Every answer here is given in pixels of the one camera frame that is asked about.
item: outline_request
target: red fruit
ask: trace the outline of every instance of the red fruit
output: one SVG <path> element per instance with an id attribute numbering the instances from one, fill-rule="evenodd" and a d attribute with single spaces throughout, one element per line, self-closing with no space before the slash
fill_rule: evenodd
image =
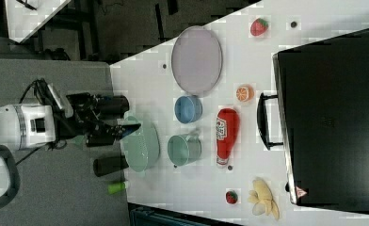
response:
<path id="1" fill-rule="evenodd" d="M 237 194 L 234 191 L 226 192 L 226 202 L 235 204 L 237 202 Z"/>
<path id="2" fill-rule="evenodd" d="M 267 28 L 268 28 L 267 21 L 258 18 L 251 25 L 251 35 L 253 36 L 262 35 L 267 30 Z"/>

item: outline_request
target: ketchup bottle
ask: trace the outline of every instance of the ketchup bottle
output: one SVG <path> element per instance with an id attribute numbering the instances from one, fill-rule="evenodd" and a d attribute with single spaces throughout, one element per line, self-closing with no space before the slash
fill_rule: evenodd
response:
<path id="1" fill-rule="evenodd" d="M 240 118 L 237 112 L 224 108 L 217 114 L 217 165 L 225 167 L 237 139 Z"/>

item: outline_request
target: white table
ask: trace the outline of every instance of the white table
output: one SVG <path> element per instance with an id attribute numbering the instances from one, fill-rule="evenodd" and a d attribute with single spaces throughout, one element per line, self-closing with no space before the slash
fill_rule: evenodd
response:
<path id="1" fill-rule="evenodd" d="M 262 38 L 249 33 L 251 23 L 266 18 L 270 27 Z M 298 27 L 290 27 L 292 21 Z M 369 225 L 369 216 L 321 209 L 301 208 L 290 203 L 284 152 L 268 151 L 258 136 L 256 108 L 262 91 L 275 92 L 272 56 L 280 50 L 369 27 L 369 0 L 264 0 L 205 26 L 217 34 L 223 52 L 221 79 L 210 95 L 201 99 L 203 115 L 199 121 L 180 124 L 174 116 L 177 98 L 185 93 L 176 84 L 170 69 L 175 40 L 111 66 L 116 94 L 128 97 L 136 113 L 149 113 L 157 128 L 161 154 L 154 168 L 141 177 L 125 171 L 132 186 L 128 202 L 149 205 L 190 215 L 213 218 L 242 225 Z M 236 102 L 234 92 L 240 84 L 252 84 L 256 91 L 249 105 Z M 275 100 L 271 101 L 271 134 L 280 140 L 280 122 Z M 215 123 L 220 106 L 234 105 L 241 118 L 240 138 L 229 165 L 216 166 Z M 178 169 L 167 153 L 168 139 L 199 128 L 201 159 Z M 279 205 L 281 219 L 255 217 L 247 202 L 252 180 L 261 177 L 269 184 Z M 240 202 L 229 205 L 225 193 L 233 188 Z"/>
<path id="2" fill-rule="evenodd" d="M 16 0 L 5 0 L 8 37 L 21 42 L 31 37 L 71 0 L 28 0 L 37 10 L 26 8 Z"/>

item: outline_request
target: white plate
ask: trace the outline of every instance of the white plate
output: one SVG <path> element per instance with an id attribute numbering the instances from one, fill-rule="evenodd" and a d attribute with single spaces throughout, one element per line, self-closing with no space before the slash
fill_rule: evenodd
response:
<path id="1" fill-rule="evenodd" d="M 215 85 L 222 69 L 222 51 L 215 34 L 201 26 L 187 28 L 173 46 L 171 66 L 184 91 L 203 96 Z"/>

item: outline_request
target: blue bowl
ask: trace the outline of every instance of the blue bowl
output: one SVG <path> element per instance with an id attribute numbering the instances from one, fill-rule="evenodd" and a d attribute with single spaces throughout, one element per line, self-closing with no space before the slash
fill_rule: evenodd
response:
<path id="1" fill-rule="evenodd" d="M 182 96 L 175 104 L 175 115 L 179 122 L 187 124 L 197 121 L 202 115 L 202 104 L 196 96 Z"/>

